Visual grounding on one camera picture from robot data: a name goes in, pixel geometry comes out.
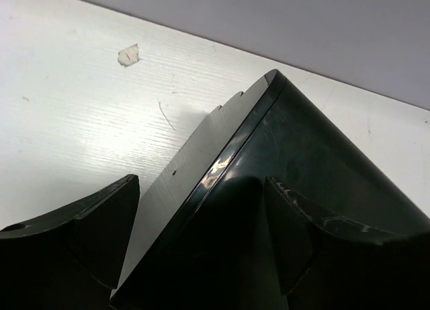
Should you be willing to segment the black drawer cabinet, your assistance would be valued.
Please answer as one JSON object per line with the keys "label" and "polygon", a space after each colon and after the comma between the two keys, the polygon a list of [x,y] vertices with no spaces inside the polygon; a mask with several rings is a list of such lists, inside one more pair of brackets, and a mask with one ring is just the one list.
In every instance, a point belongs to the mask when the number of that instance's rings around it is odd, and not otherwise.
{"label": "black drawer cabinet", "polygon": [[427,309],[429,218],[278,70],[142,199],[112,309]]}

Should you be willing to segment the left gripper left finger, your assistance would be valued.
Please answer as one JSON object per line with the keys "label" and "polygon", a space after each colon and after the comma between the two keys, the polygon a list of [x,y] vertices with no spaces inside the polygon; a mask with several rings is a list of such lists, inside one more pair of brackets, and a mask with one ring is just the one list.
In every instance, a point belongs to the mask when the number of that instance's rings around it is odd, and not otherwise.
{"label": "left gripper left finger", "polygon": [[1,230],[2,309],[109,309],[140,185],[130,174],[39,217]]}

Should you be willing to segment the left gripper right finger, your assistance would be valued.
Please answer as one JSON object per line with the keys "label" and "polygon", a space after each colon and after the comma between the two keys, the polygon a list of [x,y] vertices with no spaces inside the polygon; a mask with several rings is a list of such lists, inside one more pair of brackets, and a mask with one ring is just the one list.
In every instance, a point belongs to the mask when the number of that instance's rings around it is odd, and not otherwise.
{"label": "left gripper right finger", "polygon": [[428,309],[429,233],[400,235],[264,183],[279,287],[290,309]]}

